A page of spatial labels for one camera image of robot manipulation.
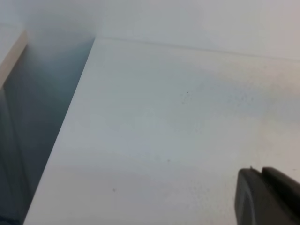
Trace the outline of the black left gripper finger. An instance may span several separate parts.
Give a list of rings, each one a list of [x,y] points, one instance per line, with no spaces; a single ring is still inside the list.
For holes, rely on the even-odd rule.
[[[298,225],[300,184],[272,167],[240,169],[234,209],[239,225]]]

